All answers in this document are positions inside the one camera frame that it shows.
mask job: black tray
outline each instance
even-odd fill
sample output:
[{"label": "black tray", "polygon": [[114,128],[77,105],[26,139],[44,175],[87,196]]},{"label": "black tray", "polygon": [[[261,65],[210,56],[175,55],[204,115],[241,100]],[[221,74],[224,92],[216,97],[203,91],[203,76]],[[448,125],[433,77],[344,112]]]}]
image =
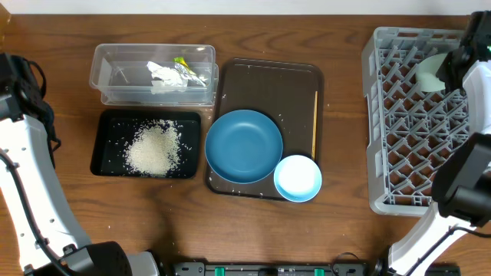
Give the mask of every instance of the black tray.
[{"label": "black tray", "polygon": [[181,133],[180,158],[184,163],[181,162],[175,171],[168,172],[166,178],[193,177],[198,166],[199,114],[161,110],[105,110],[99,120],[91,172],[96,176],[141,176],[138,172],[127,170],[123,152],[125,142],[133,141],[141,123],[146,120],[175,120],[183,125],[178,130]]},{"label": "black tray", "polygon": [[[256,110],[280,129],[283,158],[312,156],[314,102],[317,91],[315,158],[320,158],[324,76],[315,66],[235,58],[224,67],[216,95],[214,120],[234,110]],[[209,166],[205,183],[216,193],[263,199],[284,199],[276,190],[273,173],[252,184],[236,184],[217,176]]]}]

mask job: blue plate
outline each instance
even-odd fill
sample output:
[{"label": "blue plate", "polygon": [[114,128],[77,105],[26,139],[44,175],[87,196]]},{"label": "blue plate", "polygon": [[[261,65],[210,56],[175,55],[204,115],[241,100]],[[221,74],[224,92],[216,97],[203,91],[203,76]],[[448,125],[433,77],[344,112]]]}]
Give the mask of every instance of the blue plate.
[{"label": "blue plate", "polygon": [[213,171],[230,182],[249,184],[264,179],[282,158],[283,140],[267,116],[236,110],[209,129],[205,156]]},{"label": "blue plate", "polygon": [[305,156],[288,156],[275,169],[275,187],[291,202],[306,202],[319,193],[322,174],[317,164]]}]

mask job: brown tray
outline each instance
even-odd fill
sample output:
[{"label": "brown tray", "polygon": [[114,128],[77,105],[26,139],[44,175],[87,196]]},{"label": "brown tray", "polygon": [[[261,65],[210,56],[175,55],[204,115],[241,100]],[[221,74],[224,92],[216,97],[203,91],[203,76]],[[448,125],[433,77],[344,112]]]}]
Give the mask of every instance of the brown tray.
[{"label": "brown tray", "polygon": [[[318,163],[324,76],[317,67],[234,58],[224,67],[222,80],[216,95],[214,120],[234,110],[263,113],[282,133],[283,158],[293,154],[312,157],[314,153],[314,161]],[[314,133],[315,146],[312,145]],[[285,200],[275,188],[273,173],[252,184],[236,184],[222,179],[207,166],[205,183],[219,194]]]}]

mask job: small bowl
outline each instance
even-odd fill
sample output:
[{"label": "small bowl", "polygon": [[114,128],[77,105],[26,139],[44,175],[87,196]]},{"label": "small bowl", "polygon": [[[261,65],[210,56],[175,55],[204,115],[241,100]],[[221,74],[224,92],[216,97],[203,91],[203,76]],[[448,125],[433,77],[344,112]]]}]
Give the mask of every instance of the small bowl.
[{"label": "small bowl", "polygon": [[321,190],[322,174],[312,159],[294,155],[284,158],[275,169],[275,187],[291,202],[306,202]]}]

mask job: gray crate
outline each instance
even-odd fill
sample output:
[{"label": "gray crate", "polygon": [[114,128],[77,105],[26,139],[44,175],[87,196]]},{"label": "gray crate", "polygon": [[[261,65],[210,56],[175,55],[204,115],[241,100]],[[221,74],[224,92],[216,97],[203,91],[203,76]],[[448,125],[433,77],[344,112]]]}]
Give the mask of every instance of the gray crate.
[{"label": "gray crate", "polygon": [[462,35],[380,27],[363,50],[368,186],[376,213],[423,215],[436,171],[468,137],[465,93],[424,93],[414,76],[423,59],[457,48]]}]

